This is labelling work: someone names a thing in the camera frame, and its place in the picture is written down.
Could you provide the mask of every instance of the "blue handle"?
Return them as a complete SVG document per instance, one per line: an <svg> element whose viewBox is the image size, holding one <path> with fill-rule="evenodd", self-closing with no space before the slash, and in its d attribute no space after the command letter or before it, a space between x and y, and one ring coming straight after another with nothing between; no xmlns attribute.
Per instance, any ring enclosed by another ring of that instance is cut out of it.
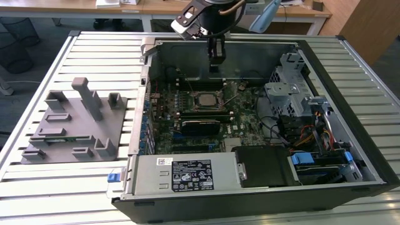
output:
<svg viewBox="0 0 400 225"><path fill-rule="evenodd" d="M249 26L249 31L256 33L264 33L273 20L277 9L280 8L281 0L272 0L272 2L264 8L263 14L257 16Z"/></svg>

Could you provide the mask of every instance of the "green circuit board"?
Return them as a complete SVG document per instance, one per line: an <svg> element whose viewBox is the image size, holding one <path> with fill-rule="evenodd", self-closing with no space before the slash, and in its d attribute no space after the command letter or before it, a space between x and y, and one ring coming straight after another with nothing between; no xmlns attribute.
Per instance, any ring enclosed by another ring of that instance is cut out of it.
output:
<svg viewBox="0 0 400 225"><path fill-rule="evenodd" d="M153 102L157 127L155 135L156 154L225 152L229 150L227 145L232 145L232 142L235 146L264 145L267 143L253 110L255 88L239 90L239 86L240 81L235 81L229 82L221 91L177 91L172 88L165 88L161 91L156 104ZM180 122L175 118L176 112L209 111L227 112L229 119L232 117L228 123L220 124L219 134L184 137L176 126ZM193 150L193 146L203 146L203 149Z"/></svg>

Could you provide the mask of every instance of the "power supply label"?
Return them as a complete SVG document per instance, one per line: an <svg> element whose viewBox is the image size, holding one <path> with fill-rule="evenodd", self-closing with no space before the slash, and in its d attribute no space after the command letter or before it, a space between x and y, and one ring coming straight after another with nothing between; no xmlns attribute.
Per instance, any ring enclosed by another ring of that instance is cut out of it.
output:
<svg viewBox="0 0 400 225"><path fill-rule="evenodd" d="M172 162L172 190L173 192L213 190L211 160Z"/></svg>

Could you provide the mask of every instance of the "gray plastic stand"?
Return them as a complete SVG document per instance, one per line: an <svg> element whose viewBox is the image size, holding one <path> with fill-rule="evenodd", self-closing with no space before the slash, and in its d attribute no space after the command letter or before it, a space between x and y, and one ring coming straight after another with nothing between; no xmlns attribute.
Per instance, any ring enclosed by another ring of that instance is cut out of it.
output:
<svg viewBox="0 0 400 225"><path fill-rule="evenodd" d="M23 164L112 161L117 156L127 98L111 93L100 98L87 78L75 78L81 98L51 91L39 128L23 153Z"/></svg>

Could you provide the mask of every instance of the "slatted metal surface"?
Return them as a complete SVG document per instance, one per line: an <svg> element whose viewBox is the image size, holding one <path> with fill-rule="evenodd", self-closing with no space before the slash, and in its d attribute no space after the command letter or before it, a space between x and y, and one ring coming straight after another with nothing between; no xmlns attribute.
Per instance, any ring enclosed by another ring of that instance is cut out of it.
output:
<svg viewBox="0 0 400 225"><path fill-rule="evenodd" d="M141 72L140 42L148 35L176 37L169 33L83 32L79 37L68 38L0 155L0 224L133 224L111 205L109 197L120 194L121 186L119 183L108 185L107 174L127 165ZM349 54L343 43L333 37L317 36L232 34L232 38L308 41L389 165L400 174L400 107L379 78L364 70L365 65L355 54ZM119 91L129 99L117 161L20 165L23 148L28 146L29 135L33 134L47 109L43 102L45 93L49 90L63 90L67 97L77 97L71 81L80 76L88 78L89 88L99 91L100 97ZM316 77L311 78L323 95ZM184 224L269 224L288 221L308 225L348 222L400 224L399 191L400 188L376 197L353 200L329 211Z"/></svg>

